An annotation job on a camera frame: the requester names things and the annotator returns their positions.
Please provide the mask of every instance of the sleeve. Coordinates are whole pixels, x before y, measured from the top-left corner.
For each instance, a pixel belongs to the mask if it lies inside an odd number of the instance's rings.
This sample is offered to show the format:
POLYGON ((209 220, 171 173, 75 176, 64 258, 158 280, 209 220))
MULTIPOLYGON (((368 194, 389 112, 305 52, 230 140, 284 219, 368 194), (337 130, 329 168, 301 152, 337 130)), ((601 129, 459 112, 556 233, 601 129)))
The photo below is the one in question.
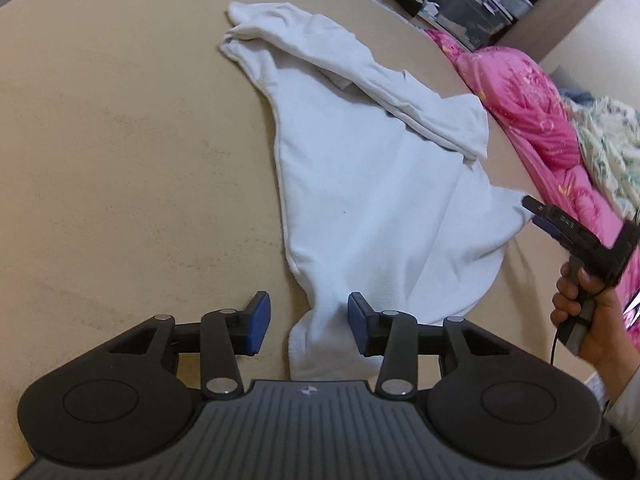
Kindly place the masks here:
POLYGON ((640 368, 618 400, 609 405, 604 417, 618 430, 622 442, 640 465, 640 368))

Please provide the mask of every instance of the folded cloth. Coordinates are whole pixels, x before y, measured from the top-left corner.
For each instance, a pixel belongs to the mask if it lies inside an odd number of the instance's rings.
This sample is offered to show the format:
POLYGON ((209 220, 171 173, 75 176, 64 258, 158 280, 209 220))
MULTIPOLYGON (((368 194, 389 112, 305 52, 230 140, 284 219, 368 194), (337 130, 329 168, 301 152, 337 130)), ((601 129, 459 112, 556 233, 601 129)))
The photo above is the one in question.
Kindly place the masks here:
POLYGON ((312 307, 289 337, 291 376, 372 376, 380 359, 358 354, 348 295, 426 323, 467 313, 529 219, 522 193, 474 160, 488 140, 476 97, 442 99, 290 4, 228 15, 221 50, 273 108, 285 252, 312 307))
POLYGON ((584 165, 615 211, 633 220, 640 207, 640 112, 610 97, 580 105, 564 99, 584 165))

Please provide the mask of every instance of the storage bin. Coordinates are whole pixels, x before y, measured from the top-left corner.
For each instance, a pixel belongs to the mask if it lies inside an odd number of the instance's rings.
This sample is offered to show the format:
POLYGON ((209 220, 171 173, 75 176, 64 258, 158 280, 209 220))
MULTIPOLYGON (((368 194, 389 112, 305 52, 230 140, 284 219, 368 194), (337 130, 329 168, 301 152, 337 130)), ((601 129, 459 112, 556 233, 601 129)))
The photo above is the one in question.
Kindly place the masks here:
POLYGON ((500 3, 516 18, 521 18, 533 7, 533 4, 529 0, 500 0, 500 3))
POLYGON ((438 4, 436 21, 469 50, 489 44, 496 32, 513 23, 500 0, 428 0, 438 4))

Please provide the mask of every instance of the floral blanket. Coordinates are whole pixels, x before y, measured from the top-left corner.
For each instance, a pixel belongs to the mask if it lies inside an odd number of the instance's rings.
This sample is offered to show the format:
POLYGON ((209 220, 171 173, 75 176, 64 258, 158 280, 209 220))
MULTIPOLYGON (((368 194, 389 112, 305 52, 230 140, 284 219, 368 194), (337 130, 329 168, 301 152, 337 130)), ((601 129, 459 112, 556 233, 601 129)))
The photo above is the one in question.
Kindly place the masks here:
POLYGON ((581 106, 563 99, 591 179, 622 218, 640 206, 640 112, 609 97, 581 106))

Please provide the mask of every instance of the bedding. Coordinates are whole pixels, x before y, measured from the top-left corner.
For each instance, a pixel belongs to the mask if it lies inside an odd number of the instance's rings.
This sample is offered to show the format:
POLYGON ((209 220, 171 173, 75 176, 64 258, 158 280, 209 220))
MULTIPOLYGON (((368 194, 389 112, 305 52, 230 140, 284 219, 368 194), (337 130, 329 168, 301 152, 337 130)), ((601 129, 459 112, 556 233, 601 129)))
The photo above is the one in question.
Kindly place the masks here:
MULTIPOLYGON (((542 198, 611 246, 622 220, 592 186, 576 131, 551 79, 519 50, 492 46, 468 53, 446 32, 428 30, 426 34, 500 123, 542 198)), ((616 287, 622 304, 639 288, 640 252, 636 250, 616 287)), ((633 322, 632 313, 625 320, 640 348, 640 323, 633 322)))
POLYGON ((622 218, 633 220, 640 207, 640 112, 610 97, 563 101, 591 179, 622 218))

